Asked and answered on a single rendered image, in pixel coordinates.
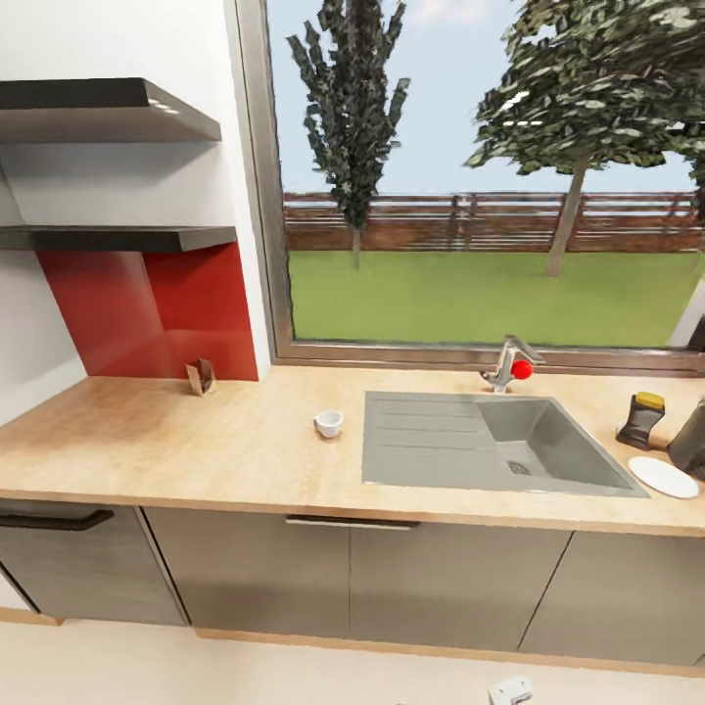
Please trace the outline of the saucer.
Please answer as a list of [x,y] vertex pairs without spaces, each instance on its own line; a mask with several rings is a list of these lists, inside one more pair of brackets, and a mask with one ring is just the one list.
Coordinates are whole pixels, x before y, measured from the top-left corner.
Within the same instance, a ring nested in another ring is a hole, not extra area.
[[663,493],[690,498],[698,494],[694,480],[677,466],[651,457],[630,459],[630,468],[647,485]]

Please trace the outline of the bottle of coffee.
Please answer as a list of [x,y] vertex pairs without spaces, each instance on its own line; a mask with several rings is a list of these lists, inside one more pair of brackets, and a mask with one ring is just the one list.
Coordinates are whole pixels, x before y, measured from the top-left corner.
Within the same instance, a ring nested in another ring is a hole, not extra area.
[[632,447],[647,450],[650,433],[665,415],[665,400],[652,393],[632,395],[630,411],[615,432],[615,438]]

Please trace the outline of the coffee cup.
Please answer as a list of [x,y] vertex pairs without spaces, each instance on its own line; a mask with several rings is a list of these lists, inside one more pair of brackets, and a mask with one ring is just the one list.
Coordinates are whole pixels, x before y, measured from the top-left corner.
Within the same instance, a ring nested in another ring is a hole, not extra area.
[[338,411],[328,410],[312,418],[312,424],[326,438],[333,438],[342,429],[342,415]]

